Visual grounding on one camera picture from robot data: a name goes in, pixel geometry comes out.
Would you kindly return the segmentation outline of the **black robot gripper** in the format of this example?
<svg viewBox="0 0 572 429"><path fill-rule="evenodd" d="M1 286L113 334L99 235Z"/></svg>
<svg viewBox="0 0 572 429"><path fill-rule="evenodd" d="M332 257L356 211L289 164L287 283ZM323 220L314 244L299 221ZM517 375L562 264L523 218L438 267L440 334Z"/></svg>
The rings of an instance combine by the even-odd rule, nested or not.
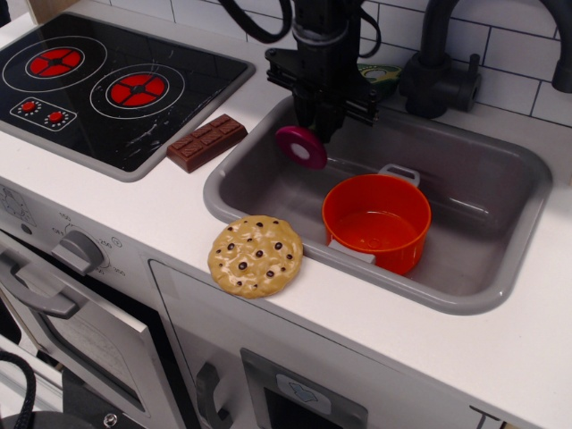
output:
<svg viewBox="0 0 572 429"><path fill-rule="evenodd" d="M268 79L291 91L299 126L322 143L350 117L371 125L377 93L358 71L361 22L376 25L361 1L296 1L291 33L297 48L269 49Z"/></svg>

